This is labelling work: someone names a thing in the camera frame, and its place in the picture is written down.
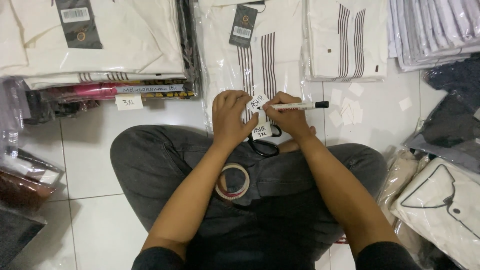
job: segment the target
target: black sleeve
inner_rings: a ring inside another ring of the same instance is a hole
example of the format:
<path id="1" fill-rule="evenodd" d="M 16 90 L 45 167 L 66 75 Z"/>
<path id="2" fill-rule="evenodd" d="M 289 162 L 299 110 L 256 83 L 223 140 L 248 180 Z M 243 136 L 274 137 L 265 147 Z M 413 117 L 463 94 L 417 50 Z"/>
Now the black sleeve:
<path id="1" fill-rule="evenodd" d="M 157 246 L 140 252 L 133 262 L 132 270 L 181 270 L 183 264 L 177 253 Z"/>
<path id="2" fill-rule="evenodd" d="M 421 270 L 410 253 L 394 242 L 378 242 L 360 251 L 357 270 Z"/>

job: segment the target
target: grey clothing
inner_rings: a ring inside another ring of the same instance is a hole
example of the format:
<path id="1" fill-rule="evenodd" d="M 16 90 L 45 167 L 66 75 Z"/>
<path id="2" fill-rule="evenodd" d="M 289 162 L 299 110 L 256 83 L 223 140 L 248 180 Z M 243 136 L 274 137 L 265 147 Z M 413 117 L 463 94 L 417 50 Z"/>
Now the grey clothing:
<path id="1" fill-rule="evenodd" d="M 195 132 L 155 125 L 129 128 L 114 140 L 110 150 L 113 169 L 147 231 L 212 142 Z M 386 163 L 380 153 L 359 144 L 328 149 L 373 197 L 378 196 L 386 177 Z M 314 262 L 344 234 L 322 201 L 300 151 L 264 158 L 243 142 L 228 162 L 247 169 L 251 183 L 245 196 L 252 203 L 236 208 L 212 196 L 192 246 L 199 238 L 205 241 L 227 234 L 248 238 L 263 231 L 281 237 Z M 243 181 L 242 173 L 238 177 Z"/>

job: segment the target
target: black marker cap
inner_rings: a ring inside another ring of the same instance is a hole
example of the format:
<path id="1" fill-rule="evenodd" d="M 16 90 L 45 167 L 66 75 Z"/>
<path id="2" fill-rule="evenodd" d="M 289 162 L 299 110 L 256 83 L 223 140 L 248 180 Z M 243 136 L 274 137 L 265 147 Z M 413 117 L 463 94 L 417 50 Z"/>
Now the black marker cap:
<path id="1" fill-rule="evenodd" d="M 315 108 L 317 109 L 327 109 L 328 106 L 329 106 L 328 101 L 315 102 Z"/>

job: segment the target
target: tape roll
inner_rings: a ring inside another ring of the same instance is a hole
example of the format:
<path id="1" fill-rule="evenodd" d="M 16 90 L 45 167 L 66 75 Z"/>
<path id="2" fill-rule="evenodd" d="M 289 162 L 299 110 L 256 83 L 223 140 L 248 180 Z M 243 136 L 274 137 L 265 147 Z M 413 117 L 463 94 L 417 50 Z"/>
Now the tape roll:
<path id="1" fill-rule="evenodd" d="M 224 199 L 227 199 L 229 201 L 232 201 L 234 199 L 238 199 L 240 197 L 242 197 L 248 190 L 248 187 L 250 186 L 250 177 L 248 176 L 248 172 L 247 170 L 241 166 L 240 164 L 237 164 L 237 163 L 227 163 L 225 164 L 225 166 L 223 167 L 222 169 L 222 172 L 227 170 L 227 169 L 239 169 L 240 171 L 243 172 L 243 174 L 245 175 L 245 182 L 243 183 L 243 186 L 241 187 L 241 189 L 239 189 L 238 191 L 235 191 L 235 192 L 228 192 L 227 190 L 224 190 L 223 188 L 221 188 L 219 185 L 218 185 L 218 182 L 217 184 L 215 185 L 215 191 L 218 193 L 218 195 L 220 195 L 220 197 L 224 198 Z"/>

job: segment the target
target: marker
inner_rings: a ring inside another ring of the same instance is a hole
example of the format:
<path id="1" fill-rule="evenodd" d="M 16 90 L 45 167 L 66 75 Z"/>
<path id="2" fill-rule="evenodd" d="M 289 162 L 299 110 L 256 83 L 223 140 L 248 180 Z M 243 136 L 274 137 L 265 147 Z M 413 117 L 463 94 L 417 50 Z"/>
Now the marker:
<path id="1" fill-rule="evenodd" d="M 272 108 L 278 111 L 327 109 L 328 101 L 275 104 L 271 106 Z"/>

